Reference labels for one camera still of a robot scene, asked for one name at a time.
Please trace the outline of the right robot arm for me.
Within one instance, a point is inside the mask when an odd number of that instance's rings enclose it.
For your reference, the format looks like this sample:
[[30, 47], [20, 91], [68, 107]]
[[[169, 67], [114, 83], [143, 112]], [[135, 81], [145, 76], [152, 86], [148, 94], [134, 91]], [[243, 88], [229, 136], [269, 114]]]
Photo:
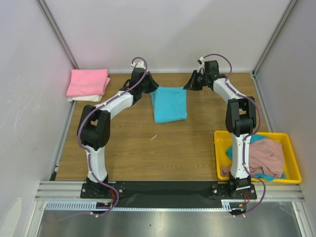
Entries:
[[249, 171], [249, 146], [256, 127], [256, 103], [251, 97], [239, 92], [228, 77], [219, 72], [216, 60], [198, 59], [199, 68], [194, 70], [185, 90], [200, 91], [210, 88], [227, 104], [225, 126], [232, 137], [232, 166], [229, 171], [227, 192], [232, 198], [239, 198], [251, 187]]

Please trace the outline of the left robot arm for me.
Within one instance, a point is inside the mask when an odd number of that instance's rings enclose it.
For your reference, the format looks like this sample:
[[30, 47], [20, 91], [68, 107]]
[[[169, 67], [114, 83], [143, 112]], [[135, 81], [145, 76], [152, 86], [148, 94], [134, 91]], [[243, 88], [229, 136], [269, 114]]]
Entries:
[[87, 156], [88, 175], [82, 186], [81, 198], [103, 198], [112, 189], [108, 184], [105, 166], [105, 147], [111, 133], [111, 120], [138, 102], [142, 94], [158, 89], [150, 72], [144, 68], [134, 68], [131, 78], [110, 99], [96, 106], [83, 108], [77, 138]]

